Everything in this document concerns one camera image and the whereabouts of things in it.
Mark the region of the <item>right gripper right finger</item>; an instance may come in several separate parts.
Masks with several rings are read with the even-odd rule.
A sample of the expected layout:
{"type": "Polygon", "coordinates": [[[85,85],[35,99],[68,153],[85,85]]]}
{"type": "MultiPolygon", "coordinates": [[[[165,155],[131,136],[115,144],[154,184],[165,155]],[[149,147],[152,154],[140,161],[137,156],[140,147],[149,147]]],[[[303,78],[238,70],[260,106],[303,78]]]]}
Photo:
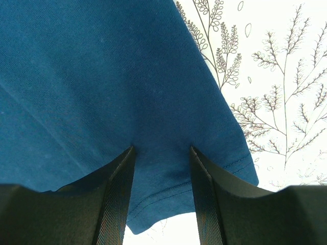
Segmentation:
{"type": "Polygon", "coordinates": [[[326,244],[326,187],[251,185],[190,149],[201,244],[326,244]]]}

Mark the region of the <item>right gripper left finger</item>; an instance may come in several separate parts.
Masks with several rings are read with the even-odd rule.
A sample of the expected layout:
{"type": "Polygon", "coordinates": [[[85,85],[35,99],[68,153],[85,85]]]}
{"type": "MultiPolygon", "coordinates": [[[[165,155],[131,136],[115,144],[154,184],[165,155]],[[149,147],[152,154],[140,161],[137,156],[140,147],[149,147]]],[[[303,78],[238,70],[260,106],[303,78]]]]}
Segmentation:
{"type": "Polygon", "coordinates": [[[122,244],[136,153],[56,191],[1,185],[1,244],[122,244]]]}

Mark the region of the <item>dark blue t shirt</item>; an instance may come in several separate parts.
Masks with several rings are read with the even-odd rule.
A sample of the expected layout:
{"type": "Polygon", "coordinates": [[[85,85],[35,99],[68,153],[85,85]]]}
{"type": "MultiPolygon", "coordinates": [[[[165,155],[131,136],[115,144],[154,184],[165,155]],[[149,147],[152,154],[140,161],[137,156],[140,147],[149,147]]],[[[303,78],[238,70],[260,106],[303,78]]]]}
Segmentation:
{"type": "Polygon", "coordinates": [[[134,234],[194,212],[192,146],[259,182],[173,1],[1,1],[1,183],[56,190],[130,146],[134,234]]]}

